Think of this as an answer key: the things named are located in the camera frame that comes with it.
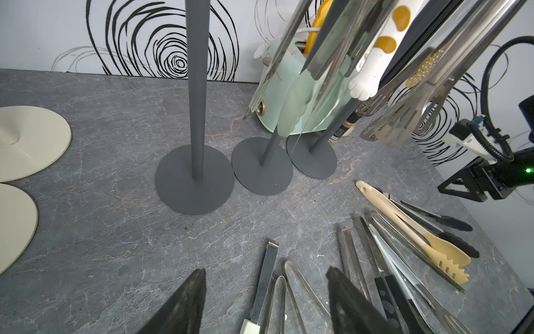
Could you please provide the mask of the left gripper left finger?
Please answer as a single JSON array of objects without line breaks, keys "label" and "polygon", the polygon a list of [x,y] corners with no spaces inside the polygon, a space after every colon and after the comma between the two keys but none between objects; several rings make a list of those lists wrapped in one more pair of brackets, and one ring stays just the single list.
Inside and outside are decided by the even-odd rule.
[{"label": "left gripper left finger", "polygon": [[196,269],[138,333],[199,333],[206,293],[206,270]]}]

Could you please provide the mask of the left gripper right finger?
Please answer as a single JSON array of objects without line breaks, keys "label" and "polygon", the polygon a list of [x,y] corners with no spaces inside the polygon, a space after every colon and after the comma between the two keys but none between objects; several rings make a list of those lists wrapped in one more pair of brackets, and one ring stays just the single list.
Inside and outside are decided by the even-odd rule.
[{"label": "left gripper right finger", "polygon": [[326,277],[334,333],[396,333],[341,270],[329,267]]}]

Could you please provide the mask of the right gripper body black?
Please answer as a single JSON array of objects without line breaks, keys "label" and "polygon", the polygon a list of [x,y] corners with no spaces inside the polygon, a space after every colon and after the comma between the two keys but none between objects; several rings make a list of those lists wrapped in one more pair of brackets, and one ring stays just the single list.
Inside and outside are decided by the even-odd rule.
[{"label": "right gripper body black", "polygon": [[440,184],[439,193],[483,203],[507,198],[520,186],[533,184],[533,157],[516,156],[512,162],[490,164],[475,158]]}]

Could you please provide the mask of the beige plastic tongs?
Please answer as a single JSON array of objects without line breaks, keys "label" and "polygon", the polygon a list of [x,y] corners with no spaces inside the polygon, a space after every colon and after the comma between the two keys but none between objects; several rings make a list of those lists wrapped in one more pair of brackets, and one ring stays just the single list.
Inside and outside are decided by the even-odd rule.
[{"label": "beige plastic tongs", "polygon": [[463,250],[427,231],[366,182],[358,180],[355,186],[370,203],[409,236],[448,277],[459,285],[469,280],[469,274],[464,271],[463,267],[471,263],[471,258]]}]

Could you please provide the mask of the plain steel serving tongs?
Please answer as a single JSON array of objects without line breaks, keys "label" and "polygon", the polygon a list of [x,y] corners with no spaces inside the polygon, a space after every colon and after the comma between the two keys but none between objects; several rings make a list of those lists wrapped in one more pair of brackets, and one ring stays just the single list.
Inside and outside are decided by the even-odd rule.
[{"label": "plain steel serving tongs", "polygon": [[362,102],[355,110],[354,114],[359,117],[372,116],[387,105],[392,94],[408,79],[415,75],[423,62],[427,60],[435,51],[434,47],[428,47],[421,55],[415,58],[402,71],[399,72],[391,81],[385,84],[377,94]]}]

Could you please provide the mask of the grey utensil rack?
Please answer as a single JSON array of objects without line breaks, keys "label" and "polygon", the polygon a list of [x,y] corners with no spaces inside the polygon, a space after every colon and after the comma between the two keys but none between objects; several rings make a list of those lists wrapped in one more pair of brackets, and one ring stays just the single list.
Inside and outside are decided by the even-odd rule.
[{"label": "grey utensil rack", "polygon": [[[380,89],[399,76],[401,71],[407,68],[409,62],[414,61],[417,52],[461,3],[461,1],[429,1],[426,3],[407,30],[407,36],[400,44],[399,52],[393,57],[385,74],[381,76],[378,86]],[[349,118],[352,122],[357,122],[361,118],[361,115],[356,113],[357,108],[361,106],[362,103],[356,99],[342,103],[340,110],[335,113],[336,118],[330,122],[321,135],[312,132],[300,138],[289,137],[286,148],[293,165],[312,178],[329,178],[336,171],[337,156],[328,141]]]},{"label": "grey utensil rack", "polygon": [[186,2],[191,143],[170,151],[155,175],[157,194],[164,204],[189,215],[217,210],[231,196],[235,182],[228,158],[204,144],[210,8],[209,1]]},{"label": "grey utensil rack", "polygon": [[[318,32],[318,37],[311,50],[308,60],[317,57],[318,50],[347,7],[347,1],[333,1],[321,28],[311,28],[309,32]],[[274,41],[276,53],[280,38]],[[271,58],[264,53],[266,72]],[[293,177],[293,167],[289,156],[282,150],[280,142],[283,136],[275,128],[270,139],[252,137],[240,142],[232,153],[232,166],[238,181],[250,191],[260,195],[276,195],[283,192]]]}]

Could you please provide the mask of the steel slotted tongs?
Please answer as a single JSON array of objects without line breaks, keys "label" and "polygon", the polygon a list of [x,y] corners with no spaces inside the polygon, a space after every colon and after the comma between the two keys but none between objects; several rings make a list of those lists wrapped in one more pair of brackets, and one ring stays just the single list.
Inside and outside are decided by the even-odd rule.
[{"label": "steel slotted tongs", "polygon": [[278,134],[291,136],[296,123],[313,103],[309,119],[313,119],[337,82],[357,75],[377,39],[389,10],[397,1],[347,1],[340,20],[324,40],[316,58],[306,59],[303,69],[287,91],[279,115]]}]

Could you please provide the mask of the large steel tongs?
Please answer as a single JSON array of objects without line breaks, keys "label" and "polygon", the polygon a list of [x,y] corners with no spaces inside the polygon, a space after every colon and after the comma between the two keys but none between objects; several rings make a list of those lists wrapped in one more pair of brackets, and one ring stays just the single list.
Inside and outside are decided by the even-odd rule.
[{"label": "large steel tongs", "polygon": [[277,72],[278,66],[282,61],[285,52],[287,51],[287,48],[289,47],[289,44],[292,41],[292,38],[294,37],[296,31],[298,30],[298,27],[302,22],[308,8],[310,7],[311,2],[311,0],[301,0],[298,3],[291,19],[289,20],[288,25],[286,26],[283,35],[280,38],[279,47],[274,56],[271,58],[271,62],[269,63],[266,75],[264,79],[259,82],[259,86],[257,87],[257,90],[255,91],[252,99],[250,100],[247,111],[243,116],[243,120],[245,120],[249,114],[255,112],[255,110],[259,106],[259,103],[261,102],[264,92],[268,86],[268,82],[271,80],[271,77]]}]

